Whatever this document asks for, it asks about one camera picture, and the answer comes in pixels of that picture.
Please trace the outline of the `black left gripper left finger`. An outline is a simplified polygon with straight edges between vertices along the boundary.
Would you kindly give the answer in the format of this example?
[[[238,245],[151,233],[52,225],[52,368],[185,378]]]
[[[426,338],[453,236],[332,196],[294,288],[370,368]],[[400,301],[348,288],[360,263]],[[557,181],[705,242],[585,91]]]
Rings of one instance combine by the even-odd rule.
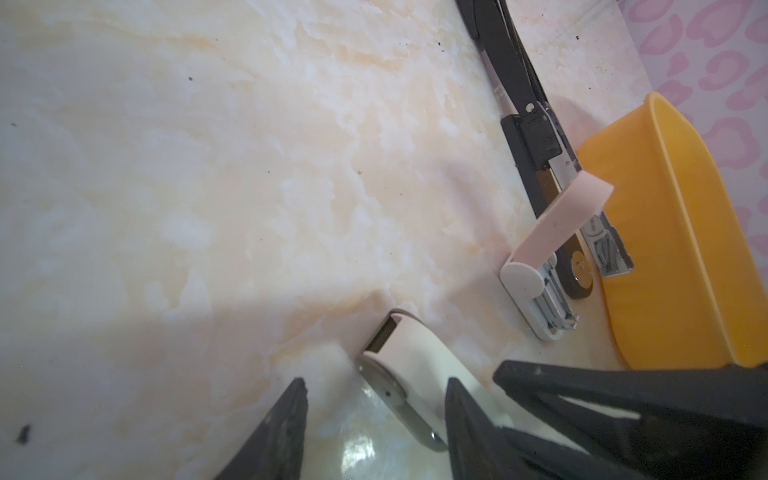
[[[294,378],[215,479],[292,480],[301,477],[308,398]]]

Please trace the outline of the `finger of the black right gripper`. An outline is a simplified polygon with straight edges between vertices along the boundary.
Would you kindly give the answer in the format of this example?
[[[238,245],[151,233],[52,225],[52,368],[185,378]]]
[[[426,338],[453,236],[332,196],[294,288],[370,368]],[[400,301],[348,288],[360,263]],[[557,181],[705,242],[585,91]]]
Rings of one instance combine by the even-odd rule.
[[[767,367],[603,371],[506,360],[504,393],[586,452],[656,479],[745,479],[767,453]]]

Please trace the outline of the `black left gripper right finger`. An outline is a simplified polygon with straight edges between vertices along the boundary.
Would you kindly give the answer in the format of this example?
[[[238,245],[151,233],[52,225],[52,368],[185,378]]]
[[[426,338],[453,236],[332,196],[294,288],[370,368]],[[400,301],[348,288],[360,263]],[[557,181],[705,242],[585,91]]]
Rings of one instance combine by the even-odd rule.
[[[445,395],[445,421],[454,479],[538,479],[503,438],[458,378]]]

